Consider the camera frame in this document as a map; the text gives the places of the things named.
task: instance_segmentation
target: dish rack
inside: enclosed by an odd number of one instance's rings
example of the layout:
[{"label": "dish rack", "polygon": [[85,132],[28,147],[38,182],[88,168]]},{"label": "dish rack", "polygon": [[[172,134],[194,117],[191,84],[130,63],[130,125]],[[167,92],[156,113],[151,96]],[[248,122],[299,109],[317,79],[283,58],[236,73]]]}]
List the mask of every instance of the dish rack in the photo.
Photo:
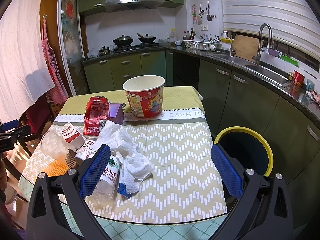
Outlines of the dish rack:
[{"label": "dish rack", "polygon": [[198,49],[198,50],[210,50],[210,46],[214,45],[217,47],[217,43],[215,42],[205,42],[205,41],[191,41],[191,40],[183,40],[184,44],[187,48],[190,49]]}]

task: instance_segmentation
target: metal screw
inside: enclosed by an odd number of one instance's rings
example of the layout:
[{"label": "metal screw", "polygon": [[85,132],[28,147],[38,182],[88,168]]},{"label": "metal screw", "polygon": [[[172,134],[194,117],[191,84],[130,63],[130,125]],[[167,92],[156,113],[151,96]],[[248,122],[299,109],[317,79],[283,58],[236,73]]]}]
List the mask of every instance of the metal screw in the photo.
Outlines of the metal screw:
[{"label": "metal screw", "polygon": [[43,179],[44,176],[45,176],[45,173],[44,173],[44,172],[41,172],[41,173],[38,175],[38,178],[39,178],[39,179]]},{"label": "metal screw", "polygon": [[70,170],[68,170],[68,174],[69,175],[73,175],[73,174],[75,174],[76,173],[76,169],[70,169]]},{"label": "metal screw", "polygon": [[253,169],[247,169],[246,171],[247,171],[247,173],[249,175],[253,175],[254,174],[254,170]]},{"label": "metal screw", "polygon": [[277,173],[277,174],[276,174],[276,177],[277,177],[277,179],[282,179],[282,178],[283,178],[280,173]]}]

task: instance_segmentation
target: gas stove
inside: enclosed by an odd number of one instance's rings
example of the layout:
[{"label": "gas stove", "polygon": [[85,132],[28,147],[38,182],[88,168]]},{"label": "gas stove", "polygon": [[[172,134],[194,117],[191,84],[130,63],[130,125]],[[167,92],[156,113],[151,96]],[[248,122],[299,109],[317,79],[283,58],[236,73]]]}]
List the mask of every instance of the gas stove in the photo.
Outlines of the gas stove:
[{"label": "gas stove", "polygon": [[120,46],[118,48],[115,48],[114,52],[123,52],[128,50],[136,50],[136,49],[142,49],[142,48],[149,48],[149,47],[162,47],[159,45],[159,43],[151,42],[151,43],[141,43],[140,45],[127,45],[127,46]]}]

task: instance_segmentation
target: red cup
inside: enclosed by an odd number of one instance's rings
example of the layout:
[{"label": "red cup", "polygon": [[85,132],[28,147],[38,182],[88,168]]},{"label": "red cup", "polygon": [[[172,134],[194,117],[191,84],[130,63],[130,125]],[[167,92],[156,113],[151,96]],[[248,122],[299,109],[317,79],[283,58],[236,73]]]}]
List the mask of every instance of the red cup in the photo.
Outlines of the red cup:
[{"label": "red cup", "polygon": [[146,75],[124,82],[122,87],[136,117],[150,118],[161,113],[164,81],[163,77]]},{"label": "red cup", "polygon": [[293,71],[293,83],[297,86],[302,87],[305,76],[300,74],[298,71]]}]

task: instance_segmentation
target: purple box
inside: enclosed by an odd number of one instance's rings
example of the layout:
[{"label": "purple box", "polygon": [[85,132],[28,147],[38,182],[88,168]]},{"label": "purple box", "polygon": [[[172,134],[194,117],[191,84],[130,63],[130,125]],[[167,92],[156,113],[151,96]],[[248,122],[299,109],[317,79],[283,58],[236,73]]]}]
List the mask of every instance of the purple box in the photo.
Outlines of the purple box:
[{"label": "purple box", "polygon": [[124,113],[121,103],[110,103],[110,121],[122,125]]}]

